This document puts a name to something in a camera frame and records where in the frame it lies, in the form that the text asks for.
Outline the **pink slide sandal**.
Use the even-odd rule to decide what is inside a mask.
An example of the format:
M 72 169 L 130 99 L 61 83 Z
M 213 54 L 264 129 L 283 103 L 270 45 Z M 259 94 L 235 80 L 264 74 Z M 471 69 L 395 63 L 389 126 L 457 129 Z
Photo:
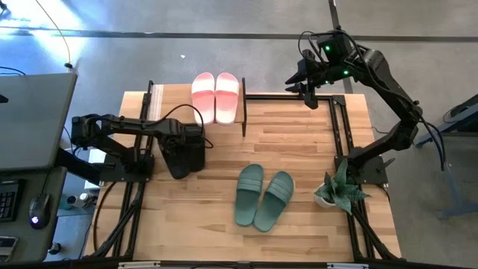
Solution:
M 217 76 L 215 88 L 216 121 L 223 125 L 235 121 L 239 97 L 239 82 L 228 72 Z
M 210 124 L 214 121 L 214 89 L 215 80 L 209 72 L 200 73 L 191 85 L 192 106 L 197 109 L 194 112 L 195 121 L 201 125 Z

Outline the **green slide sandal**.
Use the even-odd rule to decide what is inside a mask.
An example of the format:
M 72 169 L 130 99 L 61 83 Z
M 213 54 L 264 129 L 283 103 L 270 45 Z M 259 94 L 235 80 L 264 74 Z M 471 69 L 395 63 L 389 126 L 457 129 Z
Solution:
M 254 220 L 261 196 L 264 168 L 249 164 L 239 173 L 236 186 L 234 219 L 239 226 L 250 226 Z
M 255 214 L 253 225 L 261 232 L 270 231 L 287 207 L 294 193 L 292 176 L 277 172 L 264 192 L 262 202 Z

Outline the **grey handheld device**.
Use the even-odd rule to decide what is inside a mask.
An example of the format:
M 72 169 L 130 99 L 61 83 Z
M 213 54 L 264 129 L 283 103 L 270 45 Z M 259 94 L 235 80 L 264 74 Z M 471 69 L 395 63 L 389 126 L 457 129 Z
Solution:
M 0 236 L 0 259 L 12 256 L 19 239 L 17 237 Z

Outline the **black computer mouse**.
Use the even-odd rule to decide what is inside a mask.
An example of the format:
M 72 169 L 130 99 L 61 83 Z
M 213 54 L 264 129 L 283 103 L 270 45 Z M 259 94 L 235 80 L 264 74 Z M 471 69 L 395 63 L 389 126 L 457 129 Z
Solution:
M 33 229 L 45 228 L 51 217 L 50 195 L 41 193 L 33 198 L 28 209 L 28 220 Z

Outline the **black keyboard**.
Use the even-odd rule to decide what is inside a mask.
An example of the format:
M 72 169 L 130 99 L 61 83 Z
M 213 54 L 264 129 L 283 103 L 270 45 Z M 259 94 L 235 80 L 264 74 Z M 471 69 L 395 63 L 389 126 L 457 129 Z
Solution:
M 0 223 L 16 219 L 19 188 L 19 180 L 0 181 Z

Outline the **white box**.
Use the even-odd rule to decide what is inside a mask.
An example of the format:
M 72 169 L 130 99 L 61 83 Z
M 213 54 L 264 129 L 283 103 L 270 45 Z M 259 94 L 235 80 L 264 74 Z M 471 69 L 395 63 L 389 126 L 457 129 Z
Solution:
M 102 163 L 105 162 L 105 157 L 106 157 L 106 153 L 101 151 L 100 149 L 91 149 L 90 152 L 89 152 L 88 161 L 90 163 L 101 163 L 102 164 Z M 101 186 L 103 186 L 102 183 L 100 185 L 95 185 L 95 184 L 90 183 L 88 181 L 86 181 L 84 183 L 84 189 L 89 190 L 89 191 L 99 190 Z

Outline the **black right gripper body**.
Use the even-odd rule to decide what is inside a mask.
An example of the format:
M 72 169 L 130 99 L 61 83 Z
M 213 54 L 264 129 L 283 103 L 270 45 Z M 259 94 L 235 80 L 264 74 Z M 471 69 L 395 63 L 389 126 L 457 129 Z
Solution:
M 348 78 L 350 71 L 340 64 L 319 63 L 312 59 L 305 59 L 305 105 L 309 108 L 318 108 L 315 89 L 326 84 Z

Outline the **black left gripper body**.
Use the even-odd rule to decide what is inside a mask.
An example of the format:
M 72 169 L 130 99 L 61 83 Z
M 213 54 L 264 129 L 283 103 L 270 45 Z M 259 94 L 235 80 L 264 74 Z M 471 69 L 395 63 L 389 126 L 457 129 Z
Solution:
M 204 126 L 196 123 L 182 123 L 176 119 L 159 121 L 161 136 L 159 137 L 160 149 L 175 149 L 198 143 L 203 139 Z

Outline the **grey flat monitor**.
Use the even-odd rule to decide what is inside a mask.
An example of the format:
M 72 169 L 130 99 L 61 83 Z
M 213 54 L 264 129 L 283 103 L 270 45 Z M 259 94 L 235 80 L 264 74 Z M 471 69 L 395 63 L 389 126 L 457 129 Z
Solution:
M 0 77 L 0 171 L 53 165 L 78 76 Z

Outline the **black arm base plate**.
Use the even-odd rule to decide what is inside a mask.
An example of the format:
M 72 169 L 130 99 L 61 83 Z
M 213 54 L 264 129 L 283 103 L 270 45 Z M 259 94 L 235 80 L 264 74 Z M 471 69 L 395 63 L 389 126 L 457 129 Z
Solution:
M 336 170 L 344 160 L 347 161 L 347 184 L 381 185 L 388 183 L 386 165 L 382 156 L 378 155 L 368 160 L 350 156 L 335 156 Z
M 106 155 L 102 164 L 97 167 L 101 171 L 101 182 L 147 182 L 154 168 L 154 155 L 141 155 L 130 164 L 124 164 L 118 158 Z

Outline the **white label strip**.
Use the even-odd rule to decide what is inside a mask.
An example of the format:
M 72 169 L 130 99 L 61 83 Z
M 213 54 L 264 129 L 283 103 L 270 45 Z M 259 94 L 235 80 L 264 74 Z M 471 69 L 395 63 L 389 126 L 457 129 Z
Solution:
M 327 269 L 370 269 L 367 264 L 357 264 L 357 263 L 328 263 L 326 266 Z
M 159 269 L 160 262 L 151 261 L 135 261 L 135 262 L 120 262 L 117 269 Z

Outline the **grey desk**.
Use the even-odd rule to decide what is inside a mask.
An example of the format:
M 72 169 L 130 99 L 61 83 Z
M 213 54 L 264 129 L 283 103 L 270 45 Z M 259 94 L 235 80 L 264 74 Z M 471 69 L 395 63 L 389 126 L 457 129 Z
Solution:
M 64 167 L 0 173 L 0 181 L 15 179 L 20 183 L 16 219 L 0 223 L 0 236 L 17 237 L 19 241 L 12 256 L 0 261 L 0 265 L 42 262 L 45 259 L 53 242 L 66 173 Z M 31 200 L 41 193 L 50 195 L 51 217 L 45 228 L 33 229 L 28 220 L 28 209 Z

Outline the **black aluminium table frame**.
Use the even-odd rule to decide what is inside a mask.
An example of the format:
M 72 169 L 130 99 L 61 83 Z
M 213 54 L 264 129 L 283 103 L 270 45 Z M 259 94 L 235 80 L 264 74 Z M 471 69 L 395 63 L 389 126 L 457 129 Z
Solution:
M 350 262 L 378 252 L 348 213 L 324 208 L 314 192 L 335 158 L 373 141 L 365 97 L 325 93 L 312 110 L 291 93 L 242 93 L 235 122 L 206 128 L 213 148 L 205 168 L 175 180 L 161 156 L 146 184 L 135 236 L 124 234 L 114 253 L 135 260 L 190 262 Z M 249 164 L 271 180 L 294 181 L 291 201 L 262 232 L 234 219 L 237 181 Z

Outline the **wooden shelf black metal frame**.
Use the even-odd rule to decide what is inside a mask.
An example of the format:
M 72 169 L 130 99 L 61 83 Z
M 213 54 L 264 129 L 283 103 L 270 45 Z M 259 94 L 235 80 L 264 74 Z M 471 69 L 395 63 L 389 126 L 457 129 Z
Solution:
M 154 84 L 149 82 L 149 109 L 147 120 L 159 120 L 175 106 L 192 104 L 190 84 Z M 246 136 L 246 88 L 245 78 L 239 83 L 238 106 L 234 124 L 241 124 L 242 136 Z

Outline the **green plant in white pot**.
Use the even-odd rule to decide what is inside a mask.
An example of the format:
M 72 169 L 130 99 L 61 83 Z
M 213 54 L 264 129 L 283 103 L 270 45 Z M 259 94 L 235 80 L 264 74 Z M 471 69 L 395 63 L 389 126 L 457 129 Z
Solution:
M 337 206 L 348 215 L 352 214 L 353 204 L 370 197 L 359 189 L 358 185 L 347 180 L 348 161 L 345 158 L 333 177 L 325 173 L 323 184 L 314 192 L 314 201 L 323 208 Z

